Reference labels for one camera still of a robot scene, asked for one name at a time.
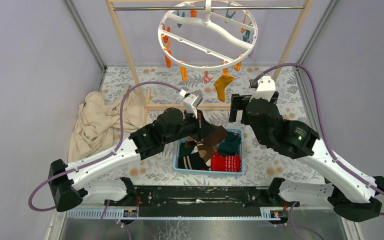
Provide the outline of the brown striped sock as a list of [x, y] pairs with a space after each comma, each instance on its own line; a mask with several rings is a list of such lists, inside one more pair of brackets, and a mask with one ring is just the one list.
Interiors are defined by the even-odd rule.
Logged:
[[205, 145], [202, 142], [196, 142], [196, 146], [193, 149], [192, 153], [198, 153], [199, 156], [204, 160], [204, 162], [209, 165], [209, 161], [218, 151], [217, 145], [209, 146]]

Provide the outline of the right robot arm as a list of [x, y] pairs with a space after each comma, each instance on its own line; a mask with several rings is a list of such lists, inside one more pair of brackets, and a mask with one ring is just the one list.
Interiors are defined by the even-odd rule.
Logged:
[[267, 190], [267, 201], [273, 206], [299, 202], [329, 207], [339, 216], [358, 223], [380, 216], [382, 203], [371, 187], [384, 191], [384, 177], [366, 175], [345, 161], [334, 160], [315, 130], [302, 121], [283, 119], [276, 105], [277, 97], [278, 92], [270, 100], [233, 94], [229, 122], [235, 122], [237, 112], [241, 111], [240, 122], [251, 127], [260, 145], [306, 164], [328, 183], [300, 183], [275, 177]]

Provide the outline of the tan brown sock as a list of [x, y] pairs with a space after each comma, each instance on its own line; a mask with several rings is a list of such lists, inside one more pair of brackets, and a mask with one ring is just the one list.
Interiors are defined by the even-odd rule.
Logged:
[[184, 147], [188, 148], [188, 149], [190, 149], [190, 148], [193, 149], [196, 145], [197, 145], [196, 140], [190, 136], [186, 139], [186, 141], [184, 143]]

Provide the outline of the white round clip hanger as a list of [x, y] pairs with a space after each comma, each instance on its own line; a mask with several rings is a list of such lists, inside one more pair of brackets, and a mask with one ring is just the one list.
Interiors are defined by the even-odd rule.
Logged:
[[167, 66], [216, 71], [238, 68], [253, 54], [259, 27], [253, 14], [234, 1], [183, 1], [167, 11], [157, 28]]

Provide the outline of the wooden drying rack frame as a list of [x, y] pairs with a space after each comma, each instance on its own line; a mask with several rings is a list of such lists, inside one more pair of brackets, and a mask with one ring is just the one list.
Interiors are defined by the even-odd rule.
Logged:
[[[251, 10], [300, 10], [300, 14], [295, 22], [295, 26], [289, 36], [287, 44], [280, 57], [279, 63], [283, 64], [287, 60], [290, 50], [295, 43], [296, 37], [302, 27], [302, 24], [308, 14], [308, 11], [312, 5], [311, 0], [305, 0], [302, 5], [288, 5], [288, 6], [243, 6], [239, 2], [234, 0], [223, 1], [223, 6], [213, 5], [211, 0], [204, 0], [203, 6], [196, 6], [196, 1], [189, 0], [183, 1], [173, 7], [116, 7], [116, 1], [106, 1], [110, 17], [112, 19], [115, 31], [119, 38], [120, 44], [123, 48], [124, 55], [127, 59], [128, 67], [132, 74], [133, 80], [137, 88], [141, 88], [143, 83], [140, 82], [133, 58], [128, 47], [125, 34], [120, 24], [117, 13], [120, 11], [166, 11], [162, 20], [157, 28], [158, 42], [166, 59], [166, 64], [171, 62], [176, 63], [180, 67], [181, 78], [183, 81], [188, 79], [187, 70], [202, 71], [204, 73], [204, 82], [209, 83], [211, 78], [208, 76], [210, 71], [221, 70], [221, 75], [230, 75], [229, 67], [233, 67], [236, 71], [241, 69], [242, 61], [248, 57], [255, 48], [256, 41], [258, 39], [258, 24], [255, 17], [250, 12]], [[212, 22], [211, 18], [216, 17], [223, 20], [226, 23], [231, 23], [235, 26], [239, 26], [244, 34], [244, 39], [234, 37], [230, 32], [225, 30], [220, 25]], [[229, 43], [243, 48], [244, 53], [240, 54], [237, 58], [232, 59], [219, 52], [203, 47], [195, 42], [187, 40], [184, 37], [180, 37], [173, 34], [168, 30], [165, 23], [167, 19], [177, 22], [180, 25], [196, 25], [209, 29]], [[202, 51], [210, 56], [216, 57], [222, 60], [222, 64], [216, 66], [195, 66], [187, 64], [181, 60], [176, 59], [170, 52], [170, 40], [176, 40], [179, 43], [186, 44], [196, 50]], [[220, 104], [206, 104], [205, 110], [227, 110], [228, 106], [224, 102]]]

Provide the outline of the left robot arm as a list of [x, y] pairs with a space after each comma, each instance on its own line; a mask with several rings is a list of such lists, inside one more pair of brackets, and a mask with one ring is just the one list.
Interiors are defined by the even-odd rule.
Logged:
[[129, 179], [96, 179], [116, 167], [157, 155], [170, 143], [186, 137], [203, 140], [216, 130], [217, 127], [207, 122], [201, 110], [194, 115], [171, 107], [152, 123], [131, 133], [120, 146], [71, 163], [57, 159], [50, 164], [48, 174], [55, 208], [58, 212], [65, 212], [88, 200], [119, 201], [128, 206], [135, 200], [133, 184]]

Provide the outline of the dark teal sock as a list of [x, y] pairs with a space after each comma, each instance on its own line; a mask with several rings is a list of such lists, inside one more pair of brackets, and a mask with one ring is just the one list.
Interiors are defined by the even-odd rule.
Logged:
[[218, 154], [225, 157], [239, 155], [241, 142], [241, 136], [238, 133], [228, 131], [227, 137], [218, 145]]

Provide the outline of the mustard yellow sock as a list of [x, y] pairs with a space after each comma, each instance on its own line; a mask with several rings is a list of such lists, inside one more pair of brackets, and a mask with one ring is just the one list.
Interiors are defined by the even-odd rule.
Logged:
[[217, 98], [221, 102], [225, 102], [226, 100], [226, 93], [225, 89], [226, 87], [234, 81], [234, 77], [231, 75], [221, 75], [216, 82], [213, 84], [217, 93]]

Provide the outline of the red patterned sock pair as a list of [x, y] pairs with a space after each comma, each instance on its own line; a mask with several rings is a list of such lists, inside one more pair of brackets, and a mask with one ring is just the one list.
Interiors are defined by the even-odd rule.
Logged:
[[222, 156], [216, 152], [210, 161], [210, 169], [216, 172], [238, 173], [242, 168], [242, 159], [239, 155]]

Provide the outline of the beige crumpled cloth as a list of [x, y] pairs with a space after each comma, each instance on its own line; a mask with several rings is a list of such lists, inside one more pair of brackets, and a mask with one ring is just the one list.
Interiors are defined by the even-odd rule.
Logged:
[[125, 90], [112, 104], [100, 92], [90, 92], [79, 105], [77, 121], [70, 138], [67, 161], [76, 162], [106, 150], [121, 138], [115, 131], [132, 133], [145, 125], [145, 104], [137, 90], [122, 102]]

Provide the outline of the light blue plastic basket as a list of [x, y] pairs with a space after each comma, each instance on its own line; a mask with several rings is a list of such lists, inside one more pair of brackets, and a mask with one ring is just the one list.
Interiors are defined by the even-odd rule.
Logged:
[[246, 171], [243, 143], [243, 131], [236, 128], [229, 128], [225, 138], [213, 146], [185, 137], [177, 142], [172, 166], [182, 174], [240, 176]]

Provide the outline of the dark green sock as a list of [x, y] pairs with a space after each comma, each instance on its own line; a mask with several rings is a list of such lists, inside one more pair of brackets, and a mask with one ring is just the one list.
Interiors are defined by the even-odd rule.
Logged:
[[194, 150], [194, 147], [185, 147], [184, 145], [181, 145], [178, 152], [178, 157], [183, 158], [185, 156], [190, 155]]

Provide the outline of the dark brown sock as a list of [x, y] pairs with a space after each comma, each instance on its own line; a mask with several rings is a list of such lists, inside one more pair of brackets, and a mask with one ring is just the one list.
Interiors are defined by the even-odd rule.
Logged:
[[228, 136], [228, 131], [221, 125], [216, 126], [215, 131], [203, 139], [202, 143], [209, 147], [214, 147], [224, 141]]

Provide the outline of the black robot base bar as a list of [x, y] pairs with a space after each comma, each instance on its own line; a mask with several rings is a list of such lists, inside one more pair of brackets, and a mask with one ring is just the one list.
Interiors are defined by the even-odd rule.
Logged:
[[293, 204], [281, 199], [273, 187], [133, 185], [126, 177], [122, 181], [127, 195], [104, 203], [132, 207], [142, 218], [261, 217], [262, 208], [283, 211]]

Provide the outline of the black sock with beige stripes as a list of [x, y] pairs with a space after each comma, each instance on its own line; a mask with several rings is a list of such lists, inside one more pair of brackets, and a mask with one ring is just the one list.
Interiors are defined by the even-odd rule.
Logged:
[[198, 171], [209, 170], [209, 167], [206, 165], [206, 162], [200, 157], [198, 152], [185, 156], [180, 156], [177, 159], [177, 165], [179, 169]]

